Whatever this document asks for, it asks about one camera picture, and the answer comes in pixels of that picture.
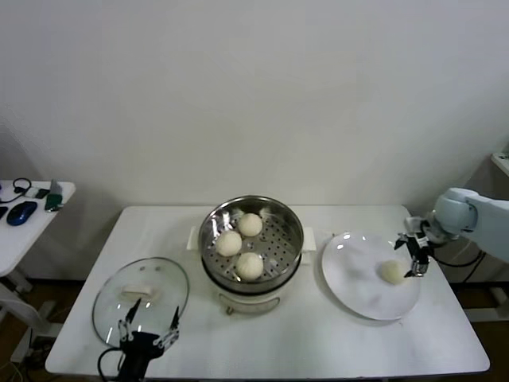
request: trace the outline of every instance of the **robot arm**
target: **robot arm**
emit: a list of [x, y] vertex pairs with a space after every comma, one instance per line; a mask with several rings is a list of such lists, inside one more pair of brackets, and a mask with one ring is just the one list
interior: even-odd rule
[[495, 201], [469, 189], [449, 189], [435, 204], [435, 218], [451, 234], [509, 263], [509, 201]]
[[394, 249], [406, 244], [412, 269], [406, 277], [422, 277], [433, 249], [459, 236], [502, 261], [509, 262], [509, 201], [495, 201], [469, 189], [449, 189], [426, 218], [407, 218], [406, 234], [400, 234]]

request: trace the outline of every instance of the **small white table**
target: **small white table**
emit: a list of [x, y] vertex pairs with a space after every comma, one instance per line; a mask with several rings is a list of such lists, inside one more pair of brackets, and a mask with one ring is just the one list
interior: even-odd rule
[[[353, 379], [482, 372], [489, 359], [435, 262], [417, 305], [396, 322], [362, 318], [328, 290], [321, 250], [331, 234], [365, 230], [395, 240], [408, 212], [402, 206], [296, 206], [312, 227], [317, 252], [301, 266], [280, 306], [259, 316], [226, 315], [196, 252], [186, 251], [192, 226], [212, 207], [129, 207], [104, 246], [46, 361], [50, 372], [97, 375], [106, 349], [91, 322], [103, 283], [133, 260], [162, 256], [186, 270], [191, 291], [181, 337], [153, 360], [148, 378]], [[119, 355], [103, 369], [117, 374]]]
[[[67, 181], [59, 181], [60, 187], [62, 188], [63, 203], [67, 203], [69, 198], [75, 192], [76, 187], [73, 183]], [[0, 181], [2, 190], [0, 190], [0, 197], [4, 201], [9, 201], [17, 194], [14, 193], [14, 187], [12, 181]], [[38, 188], [49, 189], [49, 181], [33, 181], [32, 185]], [[19, 197], [17, 200], [12, 201], [8, 204], [2, 204], [9, 208], [9, 211], [17, 204], [23, 201], [35, 201], [39, 205], [32, 216], [22, 225], [16, 227], [10, 226], [6, 222], [7, 212], [2, 219], [0, 219], [0, 243], [2, 243], [2, 250], [0, 251], [0, 277], [6, 276], [15, 285], [17, 285], [17, 292], [30, 291], [32, 286], [25, 279], [23, 274], [16, 270], [16, 266], [23, 259], [26, 252], [32, 247], [33, 243], [46, 229], [49, 223], [55, 218], [58, 212], [46, 212], [45, 202], [46, 199], [32, 199], [27, 197]], [[58, 330], [60, 330], [59, 324], [51, 325], [45, 320], [49, 312], [54, 307], [54, 302], [45, 302], [39, 312], [34, 308], [23, 305], [22, 300], [17, 296], [16, 293], [11, 292], [3, 284], [0, 283], [0, 305], [5, 310], [12, 313], [17, 318], [21, 319], [25, 324], [34, 330], [34, 337], [56, 337]], [[20, 345], [14, 350], [11, 357], [13, 362], [21, 362], [25, 351], [27, 350], [26, 344], [29, 340], [29, 332], [25, 333], [25, 336], [21, 339]]]

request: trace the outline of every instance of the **wooden floor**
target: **wooden floor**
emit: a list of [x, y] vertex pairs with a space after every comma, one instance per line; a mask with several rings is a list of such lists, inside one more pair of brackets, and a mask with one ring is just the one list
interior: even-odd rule
[[[52, 322], [64, 322], [68, 315], [70, 307], [76, 300], [80, 292], [81, 284], [79, 283], [62, 283], [62, 282], [43, 282], [34, 283], [33, 290], [26, 294], [24, 298], [26, 301], [36, 308], [39, 308], [42, 302], [46, 300], [57, 300], [56, 309], [51, 317]], [[456, 290], [458, 299], [464, 308], [484, 308], [495, 306], [495, 301], [491, 295], [482, 289], [465, 288]], [[412, 378], [397, 380], [403, 381], [444, 381], [444, 382], [507, 382], [509, 381], [509, 322], [495, 322], [495, 323], [478, 323], [473, 324], [474, 330], [477, 332], [481, 342], [483, 343], [488, 356], [492, 362], [492, 367], [489, 372], [484, 374], [477, 374], [471, 376], [442, 376], [432, 378]], [[0, 368], [9, 361], [11, 353], [21, 340], [26, 326], [18, 321], [16, 318], [7, 315], [0, 324]], [[14, 374], [14, 369], [7, 364], [4, 368], [0, 369], [0, 382], [19, 381], [17, 377], [11, 379]], [[30, 371], [29, 378], [23, 372], [24, 380], [33, 382], [49, 382], [55, 377], [47, 373], [45, 370]], [[56, 382], [65, 381], [79, 381], [83, 378], [70, 378], [58, 377]]]

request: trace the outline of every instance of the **blue mouse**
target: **blue mouse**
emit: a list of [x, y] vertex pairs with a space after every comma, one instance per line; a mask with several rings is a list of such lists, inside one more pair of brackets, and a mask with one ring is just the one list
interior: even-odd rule
[[35, 201], [24, 201], [15, 205], [7, 214], [7, 224], [22, 225], [25, 223], [37, 208]]

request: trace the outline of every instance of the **perforated steamer tray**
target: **perforated steamer tray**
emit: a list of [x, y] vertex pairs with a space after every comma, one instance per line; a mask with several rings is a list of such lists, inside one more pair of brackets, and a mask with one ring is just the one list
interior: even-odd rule
[[[245, 213], [262, 218], [262, 231], [254, 237], [244, 237], [240, 253], [223, 257], [216, 251], [216, 240], [228, 230], [238, 230], [239, 219]], [[301, 262], [304, 233], [295, 213], [283, 203], [268, 197], [238, 197], [227, 201], [205, 218], [200, 227], [198, 244], [205, 271], [225, 290], [237, 294], [264, 294], [288, 281]], [[260, 254], [264, 272], [255, 281], [242, 280], [235, 271], [241, 253]]]

